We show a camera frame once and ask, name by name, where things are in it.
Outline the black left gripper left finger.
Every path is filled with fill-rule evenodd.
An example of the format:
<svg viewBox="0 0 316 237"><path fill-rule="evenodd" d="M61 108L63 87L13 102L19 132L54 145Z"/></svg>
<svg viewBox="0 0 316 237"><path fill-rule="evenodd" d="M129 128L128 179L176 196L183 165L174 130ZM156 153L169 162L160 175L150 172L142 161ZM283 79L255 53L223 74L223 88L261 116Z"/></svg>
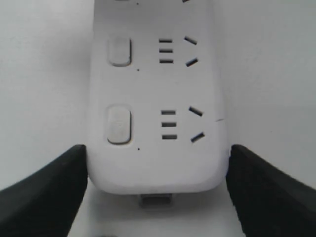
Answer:
<svg viewBox="0 0 316 237"><path fill-rule="evenodd" d="M88 182L85 145L74 145L0 192L2 237L66 237Z"/></svg>

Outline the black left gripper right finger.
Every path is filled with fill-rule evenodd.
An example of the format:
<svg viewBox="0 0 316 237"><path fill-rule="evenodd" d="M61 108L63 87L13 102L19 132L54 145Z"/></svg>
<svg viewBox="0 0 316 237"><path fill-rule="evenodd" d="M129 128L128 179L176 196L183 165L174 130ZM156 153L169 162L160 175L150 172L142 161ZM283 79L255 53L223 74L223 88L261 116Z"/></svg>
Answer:
<svg viewBox="0 0 316 237"><path fill-rule="evenodd" d="M233 145L227 189L247 237L314 237L316 191L243 145Z"/></svg>

